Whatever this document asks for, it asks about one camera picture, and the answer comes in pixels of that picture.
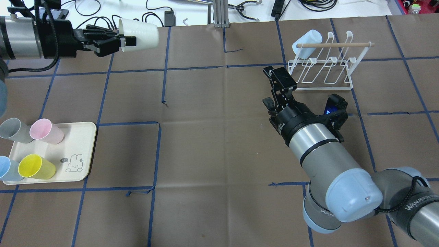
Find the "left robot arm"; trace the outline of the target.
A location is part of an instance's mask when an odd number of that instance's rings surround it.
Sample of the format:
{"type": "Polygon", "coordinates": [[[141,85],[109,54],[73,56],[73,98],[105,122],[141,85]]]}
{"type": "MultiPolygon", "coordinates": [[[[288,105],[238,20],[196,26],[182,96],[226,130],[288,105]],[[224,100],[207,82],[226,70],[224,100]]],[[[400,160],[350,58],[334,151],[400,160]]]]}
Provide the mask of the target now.
{"type": "Polygon", "coordinates": [[[29,17],[1,17],[1,115],[7,109],[5,79],[12,72],[42,72],[51,69],[60,58],[75,58],[77,51],[93,51],[104,57],[121,47],[139,46],[132,34],[118,34],[111,29],[87,25],[74,29],[70,21],[55,19],[36,22],[29,17]],[[53,58],[40,69],[8,69],[6,60],[53,58]]]}

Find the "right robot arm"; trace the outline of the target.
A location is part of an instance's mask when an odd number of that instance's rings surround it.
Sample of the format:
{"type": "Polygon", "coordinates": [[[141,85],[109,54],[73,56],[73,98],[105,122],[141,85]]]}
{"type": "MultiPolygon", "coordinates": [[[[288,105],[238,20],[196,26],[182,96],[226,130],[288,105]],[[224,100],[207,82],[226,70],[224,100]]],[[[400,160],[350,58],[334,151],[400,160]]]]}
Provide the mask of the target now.
{"type": "Polygon", "coordinates": [[[339,130],[348,119],[348,103],[328,97],[323,114],[314,114],[293,97],[297,83],[284,67],[263,69],[273,97],[262,100],[270,123],[310,178],[303,218],[314,231],[329,234],[342,223],[385,214],[411,239],[438,246],[438,195],[411,167],[370,175],[342,145],[339,130]]]}

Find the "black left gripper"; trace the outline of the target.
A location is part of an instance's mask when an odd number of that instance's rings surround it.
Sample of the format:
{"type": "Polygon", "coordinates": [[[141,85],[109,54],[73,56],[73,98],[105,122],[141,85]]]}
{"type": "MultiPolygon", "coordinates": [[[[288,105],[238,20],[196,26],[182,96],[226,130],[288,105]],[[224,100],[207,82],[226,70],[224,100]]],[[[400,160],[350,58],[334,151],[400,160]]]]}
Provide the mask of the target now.
{"type": "Polygon", "coordinates": [[[136,36],[117,35],[111,29],[86,25],[73,29],[68,20],[55,20],[53,30],[49,22],[38,25],[38,35],[44,58],[54,58],[56,50],[60,58],[75,58],[77,51],[93,51],[104,57],[119,51],[129,51],[137,46],[136,36]]]}

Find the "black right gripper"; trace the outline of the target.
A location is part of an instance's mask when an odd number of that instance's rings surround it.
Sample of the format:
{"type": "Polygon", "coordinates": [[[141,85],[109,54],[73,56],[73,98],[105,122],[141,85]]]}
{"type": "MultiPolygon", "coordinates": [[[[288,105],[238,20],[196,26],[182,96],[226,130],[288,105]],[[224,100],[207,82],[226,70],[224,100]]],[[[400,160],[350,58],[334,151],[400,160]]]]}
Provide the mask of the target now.
{"type": "MultiPolygon", "coordinates": [[[[277,69],[273,66],[263,68],[263,73],[270,80],[273,97],[262,100],[268,109],[270,123],[273,128],[282,136],[285,144],[289,146],[290,141],[299,129],[311,125],[319,124],[317,116],[306,104],[295,100],[292,93],[297,89],[297,83],[284,67],[277,69]]],[[[335,133],[334,138],[339,142],[344,142],[340,131],[335,133]]]]}

